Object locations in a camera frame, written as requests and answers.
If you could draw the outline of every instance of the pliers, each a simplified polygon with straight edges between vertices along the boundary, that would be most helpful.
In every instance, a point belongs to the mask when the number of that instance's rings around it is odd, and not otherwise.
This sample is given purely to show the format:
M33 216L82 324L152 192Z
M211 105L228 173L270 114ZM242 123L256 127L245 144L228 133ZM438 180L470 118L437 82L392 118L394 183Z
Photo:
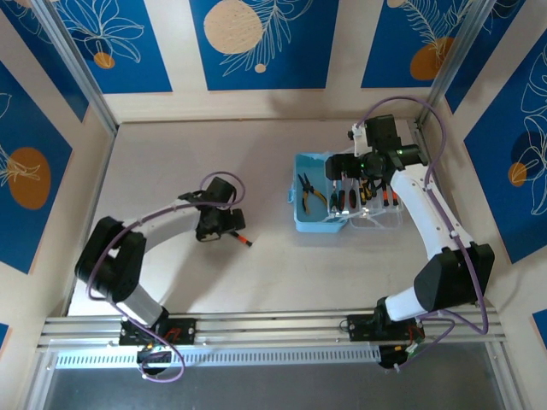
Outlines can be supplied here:
M302 206L304 208L304 211L306 214L309 214L309 208L308 208L308 194L311 192L313 195L317 196L319 199L323 201L325 206L326 204L326 198L321 194L318 190L316 190L312 184L309 182L308 176L304 174L304 178L298 174L298 178L300 179L300 182L302 183L302 190L303 190L303 197L302 197Z

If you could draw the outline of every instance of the vent grille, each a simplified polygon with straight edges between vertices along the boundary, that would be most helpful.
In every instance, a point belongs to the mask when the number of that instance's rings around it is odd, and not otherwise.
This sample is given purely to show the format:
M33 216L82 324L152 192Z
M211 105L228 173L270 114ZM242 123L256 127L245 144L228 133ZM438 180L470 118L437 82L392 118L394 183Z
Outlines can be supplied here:
M196 348L181 352L186 366L265 366L304 365L326 363L379 362L377 346L340 348ZM180 365L179 356L172 355L172 364ZM165 366L158 360L157 366ZM117 349L60 353L57 369L125 368L135 367L136 350L118 352Z

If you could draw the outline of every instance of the tool box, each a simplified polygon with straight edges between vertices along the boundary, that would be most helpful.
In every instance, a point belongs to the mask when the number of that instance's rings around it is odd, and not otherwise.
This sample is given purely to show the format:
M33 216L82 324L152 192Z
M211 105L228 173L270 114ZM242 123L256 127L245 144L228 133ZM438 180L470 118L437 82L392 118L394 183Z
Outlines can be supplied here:
M315 190L319 191L328 202L334 192L334 184L325 176L325 162L333 155L327 153L300 153L295 156L292 186L289 189L288 202L294 205L294 220L299 232L339 232L347 223L361 230L392 230L403 223L403 202L397 198L393 201L391 187L387 188L387 202L383 190L379 189L376 197L367 199L362 204L359 192L359 181L345 179L337 182L337 192L346 192L344 208L332 210L317 196L309 194L306 213L303 207L303 187L298 175L308 177ZM357 204L350 207L350 191L356 190Z

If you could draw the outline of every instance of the gray floor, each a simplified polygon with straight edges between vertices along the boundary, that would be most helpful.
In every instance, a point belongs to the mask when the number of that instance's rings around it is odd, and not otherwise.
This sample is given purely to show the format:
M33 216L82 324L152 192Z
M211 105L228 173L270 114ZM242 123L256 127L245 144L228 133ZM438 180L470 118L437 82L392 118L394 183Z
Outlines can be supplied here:
M400 374L375 364L191 367L174 384L135 369L58 370L47 409L503 408L479 344L440 345Z

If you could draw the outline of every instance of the white floor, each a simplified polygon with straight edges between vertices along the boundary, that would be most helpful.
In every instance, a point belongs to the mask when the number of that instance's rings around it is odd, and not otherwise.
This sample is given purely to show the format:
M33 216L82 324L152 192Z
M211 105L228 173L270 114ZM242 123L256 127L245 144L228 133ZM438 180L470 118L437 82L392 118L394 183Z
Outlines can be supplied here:
M396 231L299 233L287 203L294 155L350 147L344 121L231 121L126 125L115 143L96 220L127 220L163 208L196 190L216 170L247 185L241 204L255 244L231 237L198 243L193 232L152 249L141 284L170 312L237 312L373 307L406 289L426 263L407 214ZM405 120L397 122L406 144ZM78 283L69 314L111 314L86 299Z

